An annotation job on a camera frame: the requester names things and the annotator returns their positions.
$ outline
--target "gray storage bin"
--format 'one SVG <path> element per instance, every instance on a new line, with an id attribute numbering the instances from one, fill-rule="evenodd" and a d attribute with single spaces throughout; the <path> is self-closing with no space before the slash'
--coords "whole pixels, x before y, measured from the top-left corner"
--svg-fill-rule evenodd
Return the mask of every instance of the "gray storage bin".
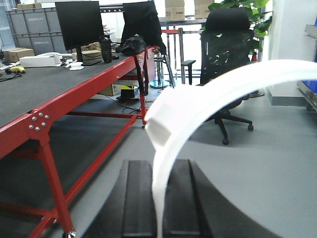
<path id="1" fill-rule="evenodd" d="M 58 52 L 67 53 L 61 32 L 54 33 L 29 33 L 13 35 L 17 47 L 30 48 L 35 55 Z"/>
<path id="2" fill-rule="evenodd" d="M 55 7 L 6 12 L 12 34 L 60 32 Z"/>
<path id="3" fill-rule="evenodd" d="M 9 27 L 0 29 L 0 43 L 1 49 L 6 50 L 14 48 L 14 41 Z"/>
<path id="4" fill-rule="evenodd" d="M 9 22 L 5 15 L 5 6 L 0 6 L 0 28 L 8 27 Z"/>

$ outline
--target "black mesh office chair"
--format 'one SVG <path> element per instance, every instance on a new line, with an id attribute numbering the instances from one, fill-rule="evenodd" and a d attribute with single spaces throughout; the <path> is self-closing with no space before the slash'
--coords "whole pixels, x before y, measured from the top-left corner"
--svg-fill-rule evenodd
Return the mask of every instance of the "black mesh office chair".
<path id="1" fill-rule="evenodd" d="M 208 83 L 216 77 L 246 65 L 250 62 L 249 53 L 252 49 L 253 30 L 250 30 L 249 19 L 244 8 L 219 8 L 210 12 L 206 20 L 206 30 L 201 34 L 202 69 L 200 85 Z M 194 60 L 182 63 L 190 69 Z M 230 114 L 230 109 L 241 104 L 250 96 L 246 95 L 212 115 L 207 121 L 214 119 L 223 133 L 222 143 L 229 143 L 228 134 L 222 119 L 239 121 L 249 124 L 248 130 L 253 130 L 252 121 Z"/>

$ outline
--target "black bottle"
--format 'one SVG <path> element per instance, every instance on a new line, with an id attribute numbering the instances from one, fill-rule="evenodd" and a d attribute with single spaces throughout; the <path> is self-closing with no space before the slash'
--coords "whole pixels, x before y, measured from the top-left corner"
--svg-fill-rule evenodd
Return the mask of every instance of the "black bottle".
<path id="1" fill-rule="evenodd" d="M 104 62 L 110 63 L 112 61 L 110 35 L 100 36 L 99 42 L 100 42 L 101 54 L 103 56 Z"/>

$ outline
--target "computer monitor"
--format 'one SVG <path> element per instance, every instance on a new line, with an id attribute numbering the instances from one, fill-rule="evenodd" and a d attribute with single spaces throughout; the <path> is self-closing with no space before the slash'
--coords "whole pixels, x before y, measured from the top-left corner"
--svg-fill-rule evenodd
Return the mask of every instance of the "computer monitor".
<path id="1" fill-rule="evenodd" d="M 56 12 L 66 50 L 76 49 L 77 60 L 83 61 L 81 46 L 99 41 L 104 34 L 98 1 L 55 2 Z M 93 65 L 101 60 L 88 60 Z"/>

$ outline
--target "black tabletop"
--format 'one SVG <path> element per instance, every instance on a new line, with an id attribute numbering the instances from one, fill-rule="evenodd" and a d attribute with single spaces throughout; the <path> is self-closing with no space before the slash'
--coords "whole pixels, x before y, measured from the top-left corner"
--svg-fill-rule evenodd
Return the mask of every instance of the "black tabletop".
<path id="1" fill-rule="evenodd" d="M 121 55 L 111 63 L 101 62 L 81 70 L 27 68 L 22 77 L 0 82 L 0 127 L 126 58 Z"/>

